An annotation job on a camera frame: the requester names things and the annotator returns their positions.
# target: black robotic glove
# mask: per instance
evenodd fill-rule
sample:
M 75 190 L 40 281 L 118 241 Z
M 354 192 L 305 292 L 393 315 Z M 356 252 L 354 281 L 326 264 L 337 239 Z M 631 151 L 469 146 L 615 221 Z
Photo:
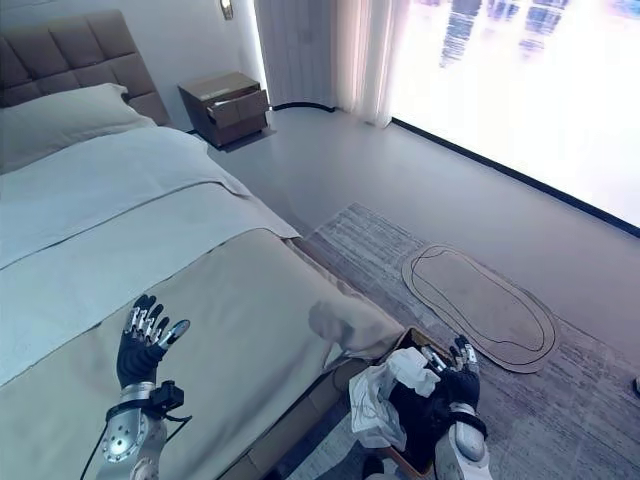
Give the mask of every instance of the black robotic glove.
M 438 375 L 449 403 L 466 403 L 476 410 L 480 400 L 480 377 L 475 351 L 463 335 L 456 338 L 455 343 L 458 348 L 451 347 L 450 351 L 460 368 L 445 368 Z
M 465 366 L 460 371 L 446 368 L 440 372 L 440 382 L 447 392 L 449 403 L 466 403 L 478 408 L 480 400 L 480 377 Z
M 163 306 L 158 304 L 151 311 L 155 301 L 156 297 L 153 295 L 142 295 L 136 300 L 127 317 L 116 364 L 122 388 L 140 382 L 155 383 L 158 363 L 169 347 L 189 328 L 189 320 L 181 320 L 163 337 L 162 332 L 169 324 L 169 317 L 164 317 L 156 325 Z

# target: bed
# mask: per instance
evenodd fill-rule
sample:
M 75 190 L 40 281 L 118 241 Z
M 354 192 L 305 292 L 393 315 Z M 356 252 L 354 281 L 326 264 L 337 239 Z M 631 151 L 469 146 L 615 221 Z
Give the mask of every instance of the bed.
M 143 292 L 192 321 L 159 369 L 194 415 L 162 478 L 262 478 L 402 328 L 170 128 L 120 12 L 0 46 L 0 478 L 79 477 Z

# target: bed frame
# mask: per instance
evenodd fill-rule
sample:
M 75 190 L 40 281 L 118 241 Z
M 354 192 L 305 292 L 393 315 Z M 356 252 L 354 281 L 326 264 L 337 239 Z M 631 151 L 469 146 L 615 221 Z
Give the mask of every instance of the bed frame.
M 119 10 L 63 18 L 0 36 L 0 107 L 102 83 L 124 85 L 131 107 L 158 125 L 169 124 L 167 111 Z M 296 239 L 292 244 L 294 250 L 298 248 L 311 257 L 318 268 L 329 270 L 304 241 Z M 365 367 L 363 361 L 349 360 L 319 378 L 218 479 L 260 480 L 266 476 L 338 401 L 349 379 Z

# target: white wall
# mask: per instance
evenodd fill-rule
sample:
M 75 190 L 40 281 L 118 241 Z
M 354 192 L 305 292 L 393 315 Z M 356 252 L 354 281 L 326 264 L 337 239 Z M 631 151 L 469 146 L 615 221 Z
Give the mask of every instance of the white wall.
M 225 21 L 218 0 L 0 0 L 0 30 L 121 10 L 171 120 L 190 130 L 179 82 L 224 70 L 264 80 L 251 0 L 234 0 L 233 7 L 234 19 Z

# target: pillow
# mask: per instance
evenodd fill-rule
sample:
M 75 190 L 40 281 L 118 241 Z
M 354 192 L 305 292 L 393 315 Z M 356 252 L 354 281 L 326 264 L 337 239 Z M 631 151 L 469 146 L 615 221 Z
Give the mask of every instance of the pillow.
M 113 83 L 46 95 L 2 109 L 0 173 L 25 167 L 74 143 L 155 126 L 127 105 Z

